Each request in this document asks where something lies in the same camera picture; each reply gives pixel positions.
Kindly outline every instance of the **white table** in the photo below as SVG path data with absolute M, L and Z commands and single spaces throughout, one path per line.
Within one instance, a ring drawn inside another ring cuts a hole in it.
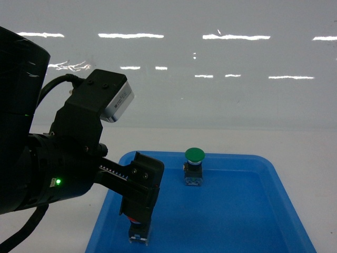
M 32 126 L 32 133 L 49 126 Z M 140 129 L 105 127 L 101 142 L 118 162 L 133 150 L 256 154 L 274 165 L 317 252 L 337 249 L 337 132 Z M 78 198 L 51 204 L 45 217 L 12 252 L 84 252 L 107 190 L 94 185 Z M 0 241 L 17 232 L 32 210 L 0 216 Z

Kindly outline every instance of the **white wall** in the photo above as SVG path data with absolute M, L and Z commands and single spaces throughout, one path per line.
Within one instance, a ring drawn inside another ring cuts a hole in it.
M 337 41 L 313 41 L 316 36 L 337 36 L 334 0 L 11 0 L 0 3 L 0 25 L 17 33 L 64 36 L 27 36 L 52 56 L 46 81 L 72 71 L 87 77 L 95 68 L 125 73 L 136 98 L 118 126 L 337 128 Z M 99 33 L 164 37 L 101 38 Z M 209 34 L 270 38 L 203 39 Z M 45 99 L 35 124 L 53 121 L 70 87 L 61 85 Z

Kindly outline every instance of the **blue tray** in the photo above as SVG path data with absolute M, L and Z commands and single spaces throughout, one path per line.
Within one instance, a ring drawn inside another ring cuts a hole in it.
M 203 184 L 184 183 L 184 153 L 141 151 L 164 162 L 148 246 L 129 243 L 109 191 L 86 253 L 316 252 L 273 165 L 255 155 L 206 154 Z M 135 152 L 121 158 L 129 164 Z

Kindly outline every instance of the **cable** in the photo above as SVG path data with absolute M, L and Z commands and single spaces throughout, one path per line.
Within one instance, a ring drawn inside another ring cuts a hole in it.
M 35 230 L 48 207 L 48 204 L 37 207 L 22 229 L 0 244 L 0 253 L 8 253 L 23 242 Z
M 51 80 L 49 83 L 47 83 L 40 92 L 40 97 L 38 99 L 37 106 L 41 103 L 41 101 L 47 96 L 47 94 L 56 86 L 58 86 L 60 83 L 63 82 L 72 82 L 73 87 L 77 88 L 80 86 L 80 84 L 84 81 L 85 79 L 80 78 L 76 75 L 73 74 L 65 74 L 62 76 L 59 76 L 53 80 Z

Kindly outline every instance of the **black cylinder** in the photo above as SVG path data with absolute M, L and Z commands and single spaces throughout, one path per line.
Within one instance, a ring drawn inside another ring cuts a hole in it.
M 40 46 L 0 27 L 0 170 L 9 171 L 24 150 L 49 59 Z

